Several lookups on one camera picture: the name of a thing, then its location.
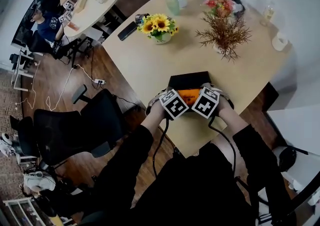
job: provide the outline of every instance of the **yellow flower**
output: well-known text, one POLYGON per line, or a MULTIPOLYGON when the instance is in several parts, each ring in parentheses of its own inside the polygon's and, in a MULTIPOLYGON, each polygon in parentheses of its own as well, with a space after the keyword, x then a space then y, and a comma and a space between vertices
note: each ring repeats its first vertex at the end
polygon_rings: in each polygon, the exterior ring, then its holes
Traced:
POLYGON ((153 26, 157 26, 159 32, 167 32, 170 28, 170 21, 168 19, 156 18, 153 21, 153 26))
POLYGON ((154 30, 154 26, 153 26, 153 22, 152 21, 147 21, 143 26, 141 31, 145 34, 148 34, 150 32, 152 32, 154 30))
POLYGON ((168 17, 163 14, 163 13, 155 13, 151 15, 152 20, 155 20, 157 18, 162 19, 162 20, 166 20, 168 17))

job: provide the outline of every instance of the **smartphone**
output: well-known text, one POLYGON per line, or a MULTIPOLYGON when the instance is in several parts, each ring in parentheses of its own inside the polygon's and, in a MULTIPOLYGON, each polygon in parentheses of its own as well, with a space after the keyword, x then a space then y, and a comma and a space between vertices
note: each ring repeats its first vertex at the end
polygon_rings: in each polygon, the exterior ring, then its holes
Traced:
POLYGON ((125 40, 131 33, 137 30, 138 25, 133 21, 118 34, 121 41, 125 40))

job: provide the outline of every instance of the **glass bottle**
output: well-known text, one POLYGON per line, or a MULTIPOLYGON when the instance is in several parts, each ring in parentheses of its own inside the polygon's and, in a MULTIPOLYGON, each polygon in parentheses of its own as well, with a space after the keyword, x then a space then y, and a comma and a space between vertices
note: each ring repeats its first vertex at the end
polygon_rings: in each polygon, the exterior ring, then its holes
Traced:
POLYGON ((270 20, 275 13, 275 3, 269 2, 263 11, 263 18, 260 20, 260 24, 263 26, 269 26, 270 20))

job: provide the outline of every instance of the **hand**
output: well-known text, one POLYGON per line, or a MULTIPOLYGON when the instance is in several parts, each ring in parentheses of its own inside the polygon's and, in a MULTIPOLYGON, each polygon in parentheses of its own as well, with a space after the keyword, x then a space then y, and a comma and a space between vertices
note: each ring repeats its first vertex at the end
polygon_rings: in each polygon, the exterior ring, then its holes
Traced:
POLYGON ((216 109, 219 117, 221 117, 221 115, 224 114, 226 111, 233 110, 230 106, 230 103, 222 95, 220 95, 219 97, 219 104, 217 105, 216 109))

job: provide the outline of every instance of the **black sleeve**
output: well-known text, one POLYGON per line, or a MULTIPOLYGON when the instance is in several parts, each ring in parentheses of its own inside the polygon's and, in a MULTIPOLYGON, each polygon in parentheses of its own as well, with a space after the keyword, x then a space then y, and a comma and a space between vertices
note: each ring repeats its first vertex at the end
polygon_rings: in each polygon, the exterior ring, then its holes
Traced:
POLYGON ((286 213, 290 197, 278 167, 277 158, 251 125, 233 136, 248 170, 248 183, 256 190, 265 187, 273 220, 286 213))
POLYGON ((94 185, 93 201, 99 204, 96 211, 105 210, 109 214, 131 208, 136 177, 148 157, 153 141, 149 130, 142 125, 123 141, 94 185))

